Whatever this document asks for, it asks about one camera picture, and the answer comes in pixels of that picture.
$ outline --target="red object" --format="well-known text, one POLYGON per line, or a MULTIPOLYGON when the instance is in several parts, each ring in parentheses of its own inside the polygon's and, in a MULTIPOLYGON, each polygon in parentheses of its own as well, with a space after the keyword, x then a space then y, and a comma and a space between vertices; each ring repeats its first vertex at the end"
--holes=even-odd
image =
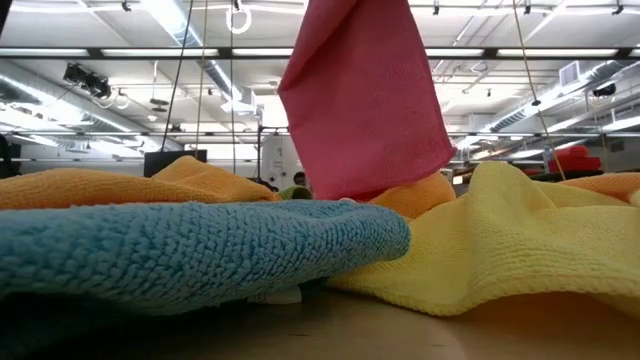
MULTIPOLYGON (((588 157, 589 150, 586 146, 572 146, 556 151, 556 156, 563 171, 584 171, 600 169, 600 158, 588 157)), ((555 160, 549 160, 549 171, 559 172, 555 160)))
POLYGON ((589 156, 589 150, 584 145, 571 146, 566 149, 556 150, 556 155, 560 157, 584 158, 589 156))
POLYGON ((455 152, 406 0, 311 0, 279 93, 316 198, 372 198, 455 152))

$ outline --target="ceiling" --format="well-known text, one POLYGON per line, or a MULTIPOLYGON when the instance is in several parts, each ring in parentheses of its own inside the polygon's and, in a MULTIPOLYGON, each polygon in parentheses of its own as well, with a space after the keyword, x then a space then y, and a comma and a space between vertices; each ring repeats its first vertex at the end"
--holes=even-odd
MULTIPOLYGON (((9 13, 0 46, 20 47, 175 47, 176 42, 145 10, 140 1, 129 1, 131 12, 124 12, 120 1, 109 0, 14 0, 9 13), (104 11, 89 12, 85 8, 104 11)), ((253 21, 242 34, 232 34, 225 23, 226 1, 209 1, 214 7, 205 11, 204 1, 194 2, 192 20, 197 32, 205 33, 204 19, 208 17, 206 46, 292 47, 302 21, 303 2, 300 0, 245 0, 243 5, 253 6, 253 21)), ((190 2, 184 1, 188 9, 190 2)), ((457 47, 515 47, 519 46, 516 25, 509 13, 511 0, 440 0, 440 14, 433 15, 433 1, 410 1, 425 46, 457 47)), ((616 1, 531 1, 534 11, 521 16, 526 46, 544 47, 635 47, 640 44, 640 0, 624 1, 625 11, 613 16, 616 1)), ((244 21, 238 15, 235 21, 244 21)), ((11 60, 20 68, 47 81, 66 87, 62 80, 68 61, 64 60, 11 60)), ((166 113, 154 113, 149 100, 154 97, 169 101, 171 84, 177 68, 177 60, 162 60, 157 64, 154 87, 153 61, 79 60, 85 68, 109 78, 109 83, 126 93, 129 106, 119 109, 111 106, 108 111, 154 131, 164 130, 166 113), (150 121, 150 115, 158 119, 150 121)), ((232 81, 252 88, 257 103, 273 105, 276 87, 287 66, 287 60, 221 60, 218 62, 232 81)), ((558 70, 569 61, 530 61, 534 88, 543 92, 558 81, 558 70)), ((522 61, 430 61, 433 77, 443 109, 444 121, 449 131, 478 131, 491 123, 497 114, 513 109, 529 101, 530 84, 522 61)), ((200 116, 203 129, 226 129, 231 121, 236 131, 257 129, 254 116, 228 114, 220 107, 225 99, 206 75, 203 78, 204 93, 201 111, 199 84, 201 69, 195 61, 182 64, 177 79, 171 123, 195 131, 200 116), (213 89, 211 95, 207 89, 213 89)), ((638 91, 640 80, 635 77, 621 79, 618 98, 638 91)), ((71 92, 90 99, 80 89, 71 92)), ((103 106, 111 100, 101 102, 103 106)), ((552 123, 566 120, 609 100, 574 96, 571 101, 546 109, 545 117, 552 123)), ((278 106, 269 105, 270 120, 286 124, 284 112, 278 106)), ((540 125, 531 119, 519 124, 517 131, 541 131, 540 125)), ((251 137, 237 140, 251 142, 251 137)), ((193 138, 178 138, 183 144, 193 138)), ((230 143, 226 137, 208 137, 208 143, 230 143)))

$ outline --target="light fixture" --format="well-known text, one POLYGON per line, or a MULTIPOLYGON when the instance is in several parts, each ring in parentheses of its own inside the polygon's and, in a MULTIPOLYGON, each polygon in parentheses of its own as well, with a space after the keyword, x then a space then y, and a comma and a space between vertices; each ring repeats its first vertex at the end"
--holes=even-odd
POLYGON ((12 135, 14 138, 17 139, 21 139, 21 140, 26 140, 26 141, 31 141, 34 143, 38 143, 40 145, 46 145, 46 146, 58 146, 58 143, 51 140, 51 139, 47 139, 45 137, 39 136, 39 135, 29 135, 29 136, 20 136, 20 135, 12 135))
POLYGON ((0 48, 0 56, 88 57, 89 52, 86 49, 0 48))
POLYGON ((583 142, 584 142, 584 140, 571 141, 571 142, 568 142, 566 144, 562 144, 562 145, 556 147, 556 150, 566 149, 568 147, 572 147, 573 145, 578 145, 578 144, 583 143, 583 142))
POLYGON ((456 48, 430 48, 425 50, 427 56, 448 56, 448 57, 470 57, 470 56, 482 56, 484 54, 483 49, 456 49, 456 48))
MULTIPOLYGON (((617 49, 526 49, 528 57, 609 57, 617 49)), ((521 57, 522 49, 499 49, 498 57, 521 57)))
MULTIPOLYGON (((102 49, 106 57, 180 57, 182 49, 102 49)), ((205 56, 218 56, 218 49, 205 49, 205 56)), ((184 56, 202 56, 202 49, 184 49, 184 56)))
POLYGON ((580 119, 569 119, 569 120, 565 120, 565 121, 561 121, 555 125, 551 125, 549 126, 549 128, 547 128, 548 132, 556 132, 558 130, 562 130, 562 129, 566 129, 569 126, 578 123, 580 121, 580 119))
POLYGON ((293 48, 233 49, 235 56, 291 56, 293 48))
POLYGON ((10 107, 0 111, 0 123, 29 130, 67 130, 54 122, 27 115, 10 107))
POLYGON ((66 121, 81 122, 84 118, 84 112, 77 107, 67 103, 64 100, 45 93, 43 91, 27 86, 21 82, 15 81, 5 75, 0 75, 0 81, 4 81, 9 85, 16 87, 30 95, 36 97, 42 104, 43 108, 46 108, 46 113, 55 118, 65 118, 66 121))
POLYGON ((135 150, 103 140, 92 141, 91 147, 105 154, 112 154, 120 157, 142 157, 142 155, 135 150))
POLYGON ((602 130, 603 131, 616 131, 616 130, 626 129, 628 127, 632 127, 632 126, 636 126, 636 125, 640 125, 640 116, 636 116, 636 117, 632 117, 632 118, 628 118, 628 119, 623 119, 623 120, 618 120, 618 121, 612 122, 609 125, 603 126, 602 130))
POLYGON ((524 159, 524 158, 542 154, 543 152, 544 150, 542 149, 522 150, 522 151, 518 151, 515 154, 509 155, 509 157, 512 159, 524 159))

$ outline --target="orange towel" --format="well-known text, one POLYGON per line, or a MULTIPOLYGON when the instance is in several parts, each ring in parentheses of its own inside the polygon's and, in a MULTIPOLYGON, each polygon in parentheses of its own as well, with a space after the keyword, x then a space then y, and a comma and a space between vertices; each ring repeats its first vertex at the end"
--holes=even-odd
POLYGON ((0 209, 67 208, 136 202, 273 201, 266 187, 184 156, 153 178, 56 169, 0 181, 0 209))
POLYGON ((391 188, 369 203, 395 210, 415 219, 440 204, 456 199, 449 181, 440 173, 427 176, 413 184, 391 188))
POLYGON ((631 202, 632 194, 635 190, 640 189, 640 173, 604 174, 567 180, 561 182, 561 184, 595 191, 618 200, 631 202))

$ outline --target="rope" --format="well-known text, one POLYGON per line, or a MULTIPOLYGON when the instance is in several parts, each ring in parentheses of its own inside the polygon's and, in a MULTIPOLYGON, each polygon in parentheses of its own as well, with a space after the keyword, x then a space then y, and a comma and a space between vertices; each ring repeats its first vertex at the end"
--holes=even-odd
MULTIPOLYGON (((238 5, 237 2, 231 0, 231 6, 238 5)), ((233 29, 233 11, 231 11, 231 28, 233 29)), ((229 41, 229 46, 233 49, 233 32, 230 32, 231 39, 229 41)), ((233 60, 230 61, 230 71, 231 71, 231 80, 233 84, 233 60)), ((235 122, 235 111, 233 109, 235 99, 233 98, 233 86, 231 86, 231 139, 233 139, 233 173, 236 173, 236 122, 235 122)))
POLYGON ((167 135, 169 134, 169 122, 171 122, 171 114, 173 112, 173 100, 176 98, 176 90, 178 89, 178 79, 180 78, 180 71, 182 70, 182 60, 184 60, 184 49, 187 47, 187 37, 189 36, 189 26, 191 25, 191 14, 193 13, 193 0, 189 6, 189 17, 187 18, 187 25, 184 27, 184 38, 182 39, 182 50, 180 51, 180 60, 178 61, 178 71, 176 72, 176 78, 173 81, 173 90, 171 92, 171 102, 169 103, 169 112, 167 113, 167 122, 164 125, 164 136, 162 137, 162 147, 160 152, 164 152, 164 144, 167 141, 167 135))
MULTIPOLYGON (((522 59, 524 60, 524 67, 527 70, 527 78, 529 79, 529 87, 531 88, 531 94, 533 95, 534 104, 537 107, 540 104, 540 101, 538 100, 538 96, 536 95, 536 90, 533 86, 533 80, 531 79, 531 70, 529 69, 529 60, 527 59, 527 53, 524 47, 524 39, 522 37, 522 29, 520 28, 520 19, 518 18, 518 6, 516 5, 516 0, 511 0, 511 2, 513 4, 513 16, 515 17, 516 26, 518 28, 518 38, 520 40, 520 48, 522 49, 522 59)), ((560 176, 562 177, 563 181, 567 180, 567 178, 564 175, 564 171, 562 170, 562 165, 560 165, 560 161, 558 160, 558 154, 556 153, 556 148, 555 146, 553 146, 553 141, 551 140, 551 137, 549 137, 549 130, 547 129, 547 124, 544 121, 544 117, 542 116, 542 113, 540 113, 540 109, 537 108, 536 110, 537 110, 536 114, 538 115, 538 118, 542 123, 542 128, 544 129, 544 133, 546 135, 547 141, 549 142, 549 146, 551 147, 551 153, 553 154, 553 159, 558 165, 560 176)))
MULTIPOLYGON (((205 0, 205 9, 209 8, 209 0, 205 0)), ((204 39, 202 40, 202 63, 205 61, 205 49, 207 48, 207 23, 209 16, 204 11, 204 39)), ((204 66, 200 67, 200 93, 198 94, 198 122, 196 123, 196 158, 198 157, 198 144, 200 142, 200 114, 202 112, 202 88, 204 86, 204 66)))

